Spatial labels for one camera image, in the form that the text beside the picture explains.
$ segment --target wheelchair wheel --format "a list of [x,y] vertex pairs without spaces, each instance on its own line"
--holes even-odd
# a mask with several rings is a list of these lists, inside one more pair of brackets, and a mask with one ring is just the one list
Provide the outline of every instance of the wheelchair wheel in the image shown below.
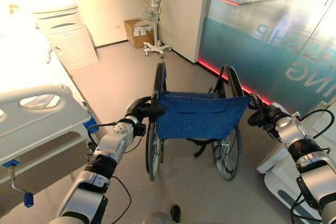
[[155,180],[159,163],[163,158],[163,142],[156,133],[156,123],[150,123],[147,132],[146,164],[151,181]]
[[240,160],[241,138],[238,125],[229,136],[213,143],[215,163],[220,175],[227,181],[235,178]]

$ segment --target baseboard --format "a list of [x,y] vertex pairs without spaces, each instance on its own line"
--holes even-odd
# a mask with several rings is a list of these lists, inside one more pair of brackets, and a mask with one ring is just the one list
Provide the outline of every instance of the baseboard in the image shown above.
[[105,45],[101,45],[101,46],[95,47],[95,49],[99,49],[99,48],[102,48],[102,47],[108,47],[108,46],[124,43],[124,42],[127,42],[127,41],[128,40],[122,40],[122,41],[117,41],[117,42],[113,42],[113,43],[108,43],[108,44],[105,44]]

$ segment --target black cable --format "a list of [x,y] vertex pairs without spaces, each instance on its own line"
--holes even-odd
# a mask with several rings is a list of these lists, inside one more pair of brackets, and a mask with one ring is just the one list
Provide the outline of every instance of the black cable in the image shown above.
[[91,126],[88,127],[87,131],[88,131],[89,138],[90,138],[90,140],[92,141],[92,143],[94,144],[95,147],[97,147],[98,144],[93,140],[93,138],[91,136],[91,131],[90,130],[93,127],[102,127],[102,126],[111,126],[111,125],[116,125],[116,123],[113,122],[113,123],[105,123],[105,124],[93,124],[93,125],[91,125]]
[[133,150],[135,150],[135,149],[139,146],[139,144],[141,143],[141,140],[142,140],[142,137],[140,138],[140,140],[139,140],[139,142],[137,143],[137,145],[136,145],[133,149],[131,149],[131,150],[125,152],[125,154],[130,153],[130,152],[132,152]]
[[119,216],[118,219],[116,219],[114,222],[112,222],[111,224],[115,224],[118,220],[121,219],[121,217],[127,212],[127,210],[130,208],[131,206],[131,203],[132,203],[132,197],[130,195],[130,193],[128,192],[127,188],[125,187],[125,185],[120,181],[120,179],[118,179],[117,177],[115,176],[112,176],[112,178],[115,178],[119,181],[119,183],[122,185],[122,187],[125,189],[126,193],[128,194],[128,197],[130,198],[130,202],[128,204],[128,206],[126,207],[125,211],[121,214],[121,216]]
[[161,7],[160,7],[161,6],[161,0],[159,0],[157,3],[158,3],[157,9],[160,10],[160,12],[158,12],[158,15],[160,16],[161,15]]
[[330,147],[327,147],[327,148],[322,148],[322,150],[324,150],[324,151],[327,151],[327,154],[329,154],[329,153],[330,153],[330,151],[331,151],[331,148],[330,148]]
[[300,216],[297,214],[294,214],[294,209],[300,205],[301,203],[305,202],[306,200],[303,199],[302,201],[299,202],[300,198],[302,196],[302,193],[299,194],[299,196],[296,198],[294,204],[292,205],[292,207],[290,208],[290,220],[292,222],[292,224],[295,224],[294,222],[294,217],[297,217],[299,219],[304,219],[304,220],[310,220],[310,221],[318,221],[318,222],[322,222],[322,220],[319,219],[315,219],[315,218],[310,218],[310,217],[305,217],[305,216]]
[[325,127],[325,128],[324,128],[320,133],[318,133],[317,135],[313,136],[313,138],[317,138],[317,137],[319,137],[320,135],[322,135],[324,132],[326,132],[327,129],[329,129],[329,128],[332,126],[332,124],[334,123],[334,121],[335,121],[335,116],[334,116],[334,114],[333,114],[330,110],[326,110],[326,109],[319,109],[319,110],[314,110],[314,111],[312,111],[312,112],[309,112],[308,114],[306,114],[306,115],[304,115],[303,117],[301,117],[299,120],[300,120],[300,121],[303,121],[304,119],[306,119],[306,118],[309,117],[310,115],[315,114],[315,113],[317,113],[317,112],[327,112],[327,113],[329,113],[330,116],[331,116],[331,121],[330,121],[330,123],[328,124],[327,127]]

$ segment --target wheelchair handle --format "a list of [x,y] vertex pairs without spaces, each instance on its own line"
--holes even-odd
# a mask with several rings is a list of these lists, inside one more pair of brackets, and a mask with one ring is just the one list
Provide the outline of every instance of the wheelchair handle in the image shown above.
[[142,108],[142,113],[145,117],[149,117],[150,123],[156,122],[156,120],[167,112],[166,106],[146,106]]

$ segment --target drawer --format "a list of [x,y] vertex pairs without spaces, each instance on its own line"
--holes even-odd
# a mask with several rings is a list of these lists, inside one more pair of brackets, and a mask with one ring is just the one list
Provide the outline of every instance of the drawer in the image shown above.
[[49,13],[34,13],[34,20],[37,26],[46,33],[50,29],[64,24],[83,23],[78,7]]

